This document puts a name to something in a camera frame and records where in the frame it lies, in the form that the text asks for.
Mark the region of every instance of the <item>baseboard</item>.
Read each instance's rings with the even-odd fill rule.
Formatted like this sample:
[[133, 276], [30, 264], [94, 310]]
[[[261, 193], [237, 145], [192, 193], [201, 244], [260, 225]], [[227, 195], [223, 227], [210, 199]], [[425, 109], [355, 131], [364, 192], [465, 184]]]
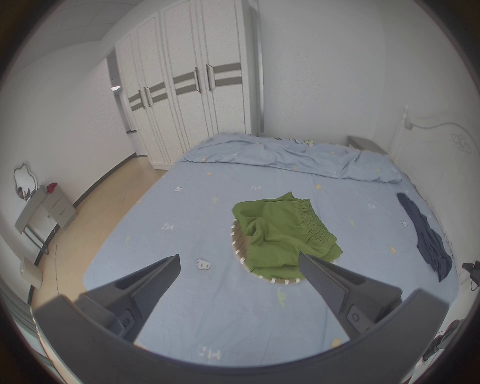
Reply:
[[[117, 169], [119, 169], [121, 166], [125, 165], [128, 161], [133, 159], [134, 157], [137, 157], [136, 153], [132, 153], [130, 156], [128, 156], [125, 160], [119, 162], [116, 166], [114, 166], [110, 171], [108, 171], [105, 175], [103, 175], [101, 178], [99, 178], [90, 188], [88, 188], [85, 193], [80, 196], [76, 202], [73, 203], [73, 206], [76, 208], [80, 205], [80, 203], [87, 198], [89, 194], [91, 194], [96, 187], [98, 187], [101, 183], [105, 181], [105, 179], [110, 176], [112, 173], [114, 173]], [[59, 231], [60, 226], [57, 224], [55, 228], [50, 232], [49, 236], [45, 240], [45, 245], [48, 247], [48, 245], [51, 243], [53, 238], [55, 237], [55, 234]], [[35, 260], [35, 265], [38, 266], [40, 264], [40, 260], [42, 260], [42, 256], [44, 255], [43, 251], [40, 251], [38, 253], [38, 256], [36, 257]], [[32, 297], [33, 297], [33, 292], [34, 292], [34, 287], [30, 287], [30, 293], [28, 294], [28, 304], [32, 303]]]

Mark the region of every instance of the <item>blue blanket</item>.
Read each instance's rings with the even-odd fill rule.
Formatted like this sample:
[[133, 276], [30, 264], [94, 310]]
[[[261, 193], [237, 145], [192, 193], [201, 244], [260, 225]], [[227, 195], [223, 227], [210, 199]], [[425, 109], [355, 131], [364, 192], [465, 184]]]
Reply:
[[181, 161], [235, 163], [310, 173], [335, 179], [396, 183], [401, 173], [386, 155], [332, 144], [297, 143], [238, 134], [216, 135]]

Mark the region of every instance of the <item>navy garment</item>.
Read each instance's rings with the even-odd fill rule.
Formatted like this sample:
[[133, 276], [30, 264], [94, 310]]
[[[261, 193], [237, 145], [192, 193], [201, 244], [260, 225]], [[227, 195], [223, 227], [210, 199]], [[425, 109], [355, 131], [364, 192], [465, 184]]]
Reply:
[[452, 269], [452, 258], [445, 252], [442, 238], [437, 232], [430, 228], [427, 217], [420, 213], [420, 210], [413, 201], [404, 193], [398, 193], [396, 196], [417, 230], [419, 238], [417, 248], [423, 256], [423, 259], [425, 259], [438, 274], [438, 281], [442, 281], [448, 276]]

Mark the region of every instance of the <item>ceiling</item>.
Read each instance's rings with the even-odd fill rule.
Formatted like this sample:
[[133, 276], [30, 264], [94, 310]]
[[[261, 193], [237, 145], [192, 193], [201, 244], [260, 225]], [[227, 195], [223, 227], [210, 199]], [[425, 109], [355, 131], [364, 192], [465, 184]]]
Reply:
[[73, 44], [101, 40], [142, 0], [65, 0], [37, 29], [20, 53], [13, 72]]

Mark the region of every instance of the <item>headboard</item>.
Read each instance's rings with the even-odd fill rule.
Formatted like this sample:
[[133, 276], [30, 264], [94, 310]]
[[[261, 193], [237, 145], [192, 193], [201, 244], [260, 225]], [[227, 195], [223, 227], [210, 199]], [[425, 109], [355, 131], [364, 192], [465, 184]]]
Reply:
[[[480, 254], [480, 153], [465, 129], [441, 125], [433, 129], [399, 125], [390, 159], [404, 172], [430, 205], [452, 250], [460, 284], [468, 281], [463, 263]], [[423, 123], [421, 126], [434, 126]]]

